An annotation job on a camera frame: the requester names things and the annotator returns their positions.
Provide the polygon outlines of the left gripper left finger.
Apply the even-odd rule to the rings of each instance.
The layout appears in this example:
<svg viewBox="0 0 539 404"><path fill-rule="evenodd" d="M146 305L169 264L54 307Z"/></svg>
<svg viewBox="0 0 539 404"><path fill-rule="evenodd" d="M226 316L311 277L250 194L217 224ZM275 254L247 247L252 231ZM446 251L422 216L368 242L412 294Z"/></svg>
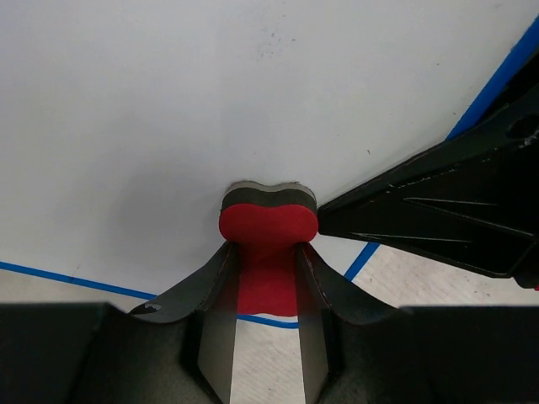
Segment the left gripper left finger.
<svg viewBox="0 0 539 404"><path fill-rule="evenodd" d="M131 311L106 303L4 304L4 403L227 403L239 255L200 269Z"/></svg>

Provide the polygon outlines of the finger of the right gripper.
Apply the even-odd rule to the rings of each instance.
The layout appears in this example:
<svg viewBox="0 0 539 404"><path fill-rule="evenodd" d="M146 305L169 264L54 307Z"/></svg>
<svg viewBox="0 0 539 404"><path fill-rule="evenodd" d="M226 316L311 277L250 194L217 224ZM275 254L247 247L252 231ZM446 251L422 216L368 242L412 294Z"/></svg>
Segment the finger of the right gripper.
<svg viewBox="0 0 539 404"><path fill-rule="evenodd" d="M323 205L319 231L538 286L538 91Z"/></svg>

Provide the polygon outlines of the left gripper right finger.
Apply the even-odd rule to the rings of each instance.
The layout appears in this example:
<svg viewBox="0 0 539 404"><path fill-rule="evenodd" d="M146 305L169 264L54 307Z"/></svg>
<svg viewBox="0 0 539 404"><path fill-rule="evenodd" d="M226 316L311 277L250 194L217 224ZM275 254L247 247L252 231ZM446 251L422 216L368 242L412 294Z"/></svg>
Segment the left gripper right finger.
<svg viewBox="0 0 539 404"><path fill-rule="evenodd" d="M535 403L534 306L390 306L296 249L309 403Z"/></svg>

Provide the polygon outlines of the red whiteboard eraser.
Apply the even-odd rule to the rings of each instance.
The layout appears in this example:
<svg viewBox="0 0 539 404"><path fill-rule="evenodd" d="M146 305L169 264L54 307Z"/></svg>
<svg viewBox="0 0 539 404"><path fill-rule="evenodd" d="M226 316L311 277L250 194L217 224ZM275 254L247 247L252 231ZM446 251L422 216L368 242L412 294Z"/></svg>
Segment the red whiteboard eraser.
<svg viewBox="0 0 539 404"><path fill-rule="evenodd" d="M314 193L297 182L233 183L223 196L218 226L239 252L238 313L295 316L296 249L318 233Z"/></svg>

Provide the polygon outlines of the blue framed whiteboard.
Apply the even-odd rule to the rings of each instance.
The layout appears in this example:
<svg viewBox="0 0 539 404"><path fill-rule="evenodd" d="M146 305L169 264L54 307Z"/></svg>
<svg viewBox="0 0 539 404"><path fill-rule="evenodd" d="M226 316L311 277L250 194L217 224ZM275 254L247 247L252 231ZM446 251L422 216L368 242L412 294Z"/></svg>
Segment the blue framed whiteboard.
<svg viewBox="0 0 539 404"><path fill-rule="evenodd" d="M4 1L1 298L147 299L225 189L327 202L471 124L535 1Z"/></svg>

